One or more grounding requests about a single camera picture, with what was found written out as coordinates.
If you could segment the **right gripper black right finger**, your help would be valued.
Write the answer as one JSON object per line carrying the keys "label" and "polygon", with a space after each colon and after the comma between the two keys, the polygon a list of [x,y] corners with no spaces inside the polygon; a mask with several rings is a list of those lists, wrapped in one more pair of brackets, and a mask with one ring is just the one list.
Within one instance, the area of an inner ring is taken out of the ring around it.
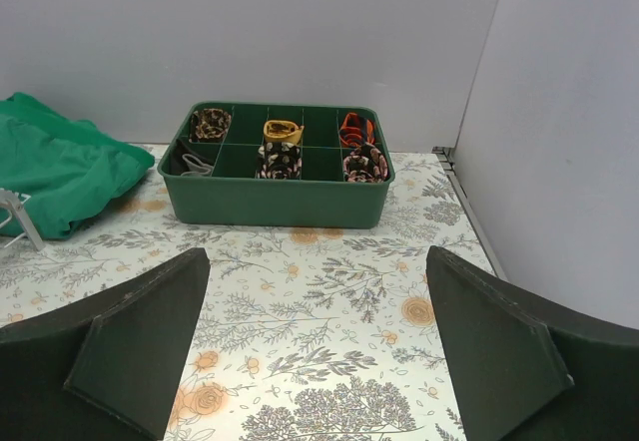
{"label": "right gripper black right finger", "polygon": [[638,332],[547,300],[442,247],[426,274],[469,440],[635,440]]}

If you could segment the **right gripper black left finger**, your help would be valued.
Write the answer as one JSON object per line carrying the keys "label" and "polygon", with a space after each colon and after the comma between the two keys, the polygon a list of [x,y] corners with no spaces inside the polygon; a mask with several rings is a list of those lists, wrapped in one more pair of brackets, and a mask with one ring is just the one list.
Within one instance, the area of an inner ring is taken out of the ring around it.
{"label": "right gripper black left finger", "polygon": [[163,439],[209,273],[191,248],[2,327],[2,439]]}

